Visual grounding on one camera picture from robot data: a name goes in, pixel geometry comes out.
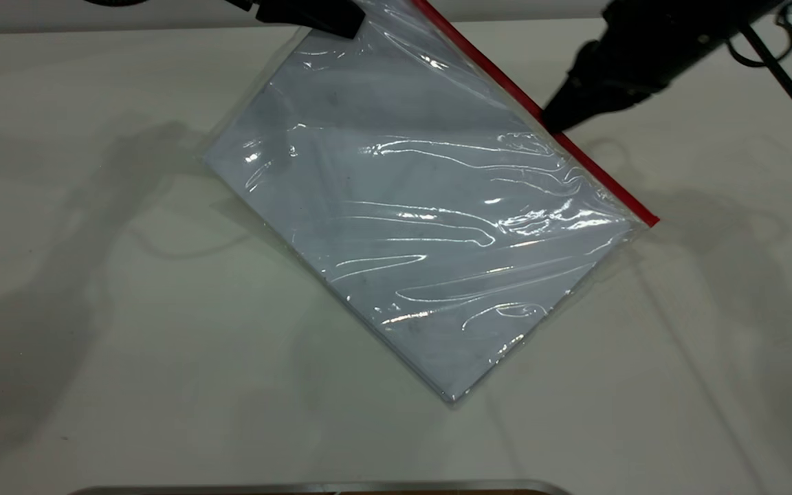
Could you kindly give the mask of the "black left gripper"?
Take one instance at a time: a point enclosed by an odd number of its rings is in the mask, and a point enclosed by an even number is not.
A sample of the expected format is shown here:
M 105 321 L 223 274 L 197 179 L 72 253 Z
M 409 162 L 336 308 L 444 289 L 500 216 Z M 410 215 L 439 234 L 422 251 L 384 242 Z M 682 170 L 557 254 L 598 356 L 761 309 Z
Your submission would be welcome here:
M 254 0 L 226 0 L 251 12 Z M 258 1 L 256 19 L 264 24 L 298 25 L 354 39 L 365 20 L 365 12 L 353 1 Z

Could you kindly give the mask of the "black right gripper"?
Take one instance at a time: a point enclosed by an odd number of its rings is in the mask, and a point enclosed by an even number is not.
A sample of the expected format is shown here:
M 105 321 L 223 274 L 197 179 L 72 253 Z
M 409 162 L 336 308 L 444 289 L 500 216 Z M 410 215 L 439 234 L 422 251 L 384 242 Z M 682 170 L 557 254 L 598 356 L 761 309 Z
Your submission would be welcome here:
M 608 20 L 600 37 L 576 54 L 566 81 L 542 109 L 544 128 L 564 133 L 663 91 L 685 71 L 684 43 L 682 20 Z

